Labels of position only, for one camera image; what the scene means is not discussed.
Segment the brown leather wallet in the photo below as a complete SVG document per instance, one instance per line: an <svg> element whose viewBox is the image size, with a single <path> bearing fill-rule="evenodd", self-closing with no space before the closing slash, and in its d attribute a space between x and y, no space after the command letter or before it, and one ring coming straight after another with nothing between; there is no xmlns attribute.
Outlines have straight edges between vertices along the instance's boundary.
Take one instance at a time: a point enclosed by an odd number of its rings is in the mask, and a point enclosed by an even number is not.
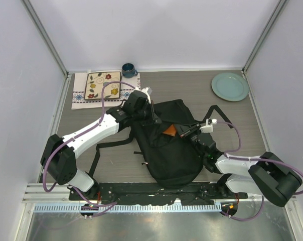
<svg viewBox="0 0 303 241"><path fill-rule="evenodd" d="M163 131L163 134L174 137L177 133L177 130L174 126L174 124L170 125L165 131Z"/></svg>

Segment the black fabric backpack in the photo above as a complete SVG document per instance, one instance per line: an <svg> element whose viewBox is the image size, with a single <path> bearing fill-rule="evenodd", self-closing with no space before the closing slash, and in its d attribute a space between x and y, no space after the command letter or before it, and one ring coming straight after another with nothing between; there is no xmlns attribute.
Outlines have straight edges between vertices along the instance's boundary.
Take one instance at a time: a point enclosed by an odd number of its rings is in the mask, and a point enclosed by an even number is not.
<svg viewBox="0 0 303 241"><path fill-rule="evenodd" d="M93 175L100 158L100 149L126 145L136 140L151 176L165 188L180 188L191 183L202 171L200 154L189 141L176 133L174 137L163 134L170 125L201 123L193 118L189 108L181 99L154 105L160 125L142 126L134 122L129 137L123 141L97 144L96 155L89 170Z"/></svg>

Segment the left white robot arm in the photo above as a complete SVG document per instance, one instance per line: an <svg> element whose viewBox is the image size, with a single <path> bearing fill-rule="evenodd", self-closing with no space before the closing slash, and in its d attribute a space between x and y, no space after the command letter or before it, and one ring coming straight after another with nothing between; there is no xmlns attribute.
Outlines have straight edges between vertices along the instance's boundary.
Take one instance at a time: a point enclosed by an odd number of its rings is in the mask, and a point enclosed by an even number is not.
<svg viewBox="0 0 303 241"><path fill-rule="evenodd" d="M93 200L98 193L97 182L90 174L77 168L77 158L104 138L136 121L159 124L161 120L155 114L151 92L149 87L135 89L123 106L110 108L86 127L63 137L57 134L50 136L41 159L43 180L50 174L57 184L71 185L80 190L86 200Z"/></svg>

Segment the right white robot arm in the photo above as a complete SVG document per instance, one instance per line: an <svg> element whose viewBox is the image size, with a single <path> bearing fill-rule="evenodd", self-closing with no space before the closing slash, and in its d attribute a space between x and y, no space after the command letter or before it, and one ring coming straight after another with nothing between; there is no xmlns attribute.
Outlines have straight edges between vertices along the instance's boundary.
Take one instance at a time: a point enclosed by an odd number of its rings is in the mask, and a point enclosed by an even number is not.
<svg viewBox="0 0 303 241"><path fill-rule="evenodd" d="M221 174L221 183L217 186L221 197L251 193L284 207L293 196L303 194L303 173L275 154L266 152L251 157L235 156L233 150L220 151L211 136L218 123L208 118L202 124L176 124L175 129L181 138L191 141L208 171Z"/></svg>

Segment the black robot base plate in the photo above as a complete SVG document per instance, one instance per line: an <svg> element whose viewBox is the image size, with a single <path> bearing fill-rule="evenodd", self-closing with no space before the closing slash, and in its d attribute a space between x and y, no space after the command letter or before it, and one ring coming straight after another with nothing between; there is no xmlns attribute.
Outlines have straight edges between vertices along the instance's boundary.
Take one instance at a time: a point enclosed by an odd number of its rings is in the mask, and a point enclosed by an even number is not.
<svg viewBox="0 0 303 241"><path fill-rule="evenodd" d="M247 193L233 193L224 184L192 182L180 188L163 188L158 183L100 183L89 200L118 205L172 205L176 199L182 205L213 204L216 199L246 199Z"/></svg>

